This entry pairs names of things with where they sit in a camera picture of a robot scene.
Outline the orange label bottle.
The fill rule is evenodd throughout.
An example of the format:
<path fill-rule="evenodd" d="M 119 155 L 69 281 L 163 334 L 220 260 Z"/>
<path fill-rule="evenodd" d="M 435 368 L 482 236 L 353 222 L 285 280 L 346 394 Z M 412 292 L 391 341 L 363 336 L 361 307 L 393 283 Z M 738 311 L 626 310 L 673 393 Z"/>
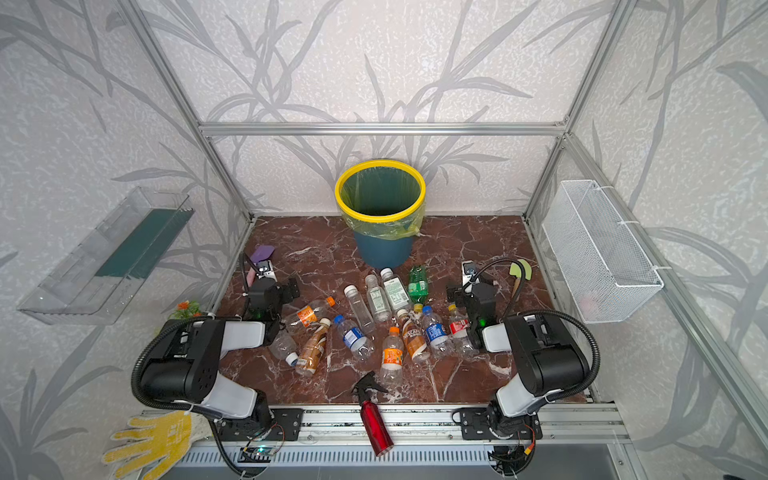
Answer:
<path fill-rule="evenodd" d="M 404 343 L 398 327 L 390 327 L 382 343 L 380 379 L 385 386 L 398 384 L 403 377 Z"/>
<path fill-rule="evenodd" d="M 310 302 L 297 312 L 290 313 L 284 318 L 287 332 L 290 335 L 296 335 L 309 327 L 313 327 L 323 318 L 328 318 L 335 306 L 336 301 L 333 297 Z"/>

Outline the crushed clear bottle white cap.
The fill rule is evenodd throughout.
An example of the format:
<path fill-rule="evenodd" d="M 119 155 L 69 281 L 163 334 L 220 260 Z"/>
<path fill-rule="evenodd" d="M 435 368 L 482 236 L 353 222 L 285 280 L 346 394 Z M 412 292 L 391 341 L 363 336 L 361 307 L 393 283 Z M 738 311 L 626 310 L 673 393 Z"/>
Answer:
<path fill-rule="evenodd" d="M 296 366 L 299 359 L 299 347 L 286 330 L 279 331 L 268 349 L 278 360 L 284 361 L 291 367 Z"/>

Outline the green plastic bottle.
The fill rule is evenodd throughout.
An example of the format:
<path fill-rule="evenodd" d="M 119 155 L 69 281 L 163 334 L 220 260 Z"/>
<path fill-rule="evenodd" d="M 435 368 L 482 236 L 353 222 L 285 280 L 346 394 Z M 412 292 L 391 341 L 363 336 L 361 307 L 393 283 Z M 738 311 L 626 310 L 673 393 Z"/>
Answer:
<path fill-rule="evenodd" d="M 424 265 L 413 266 L 408 276 L 408 294 L 414 304 L 424 305 L 428 301 L 429 286 L 426 267 Z"/>

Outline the clear square bottle green label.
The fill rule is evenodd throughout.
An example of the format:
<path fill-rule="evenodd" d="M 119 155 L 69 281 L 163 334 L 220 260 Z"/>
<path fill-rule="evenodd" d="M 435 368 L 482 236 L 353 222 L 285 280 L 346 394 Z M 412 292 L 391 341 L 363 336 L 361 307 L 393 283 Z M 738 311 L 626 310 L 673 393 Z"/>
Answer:
<path fill-rule="evenodd" d="M 381 270 L 380 276 L 382 286 L 392 310 L 394 312 L 401 309 L 410 310 L 412 308 L 410 297 L 400 278 L 393 272 L 393 270 L 391 268 L 384 268 Z"/>

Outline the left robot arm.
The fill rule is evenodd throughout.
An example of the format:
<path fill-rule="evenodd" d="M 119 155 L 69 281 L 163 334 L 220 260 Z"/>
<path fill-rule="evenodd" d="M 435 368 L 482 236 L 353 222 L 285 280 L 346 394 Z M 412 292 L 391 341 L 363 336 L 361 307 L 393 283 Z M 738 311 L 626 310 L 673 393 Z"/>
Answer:
<path fill-rule="evenodd" d="M 255 279 L 246 303 L 251 319 L 202 315 L 167 321 L 139 355 L 131 390 L 142 404 L 162 410 L 189 411 L 211 421 L 240 423 L 254 433 L 274 423 L 266 395 L 219 372 L 220 360 L 235 350 L 270 346 L 281 330 L 281 312 L 299 298 L 295 278 L 279 284 Z"/>

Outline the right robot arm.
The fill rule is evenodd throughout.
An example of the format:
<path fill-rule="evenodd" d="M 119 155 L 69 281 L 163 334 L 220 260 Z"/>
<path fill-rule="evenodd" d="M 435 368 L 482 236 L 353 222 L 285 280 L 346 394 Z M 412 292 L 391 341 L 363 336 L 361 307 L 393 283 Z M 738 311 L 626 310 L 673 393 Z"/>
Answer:
<path fill-rule="evenodd" d="M 586 390 L 597 378 L 601 354 L 594 335 L 580 320 L 555 310 L 496 313 L 495 286 L 477 282 L 448 286 L 447 300 L 468 316 L 470 345 L 489 353 L 509 352 L 516 373 L 500 387 L 483 414 L 471 413 L 467 424 L 477 436 L 536 439 L 537 414 L 557 400 Z"/>

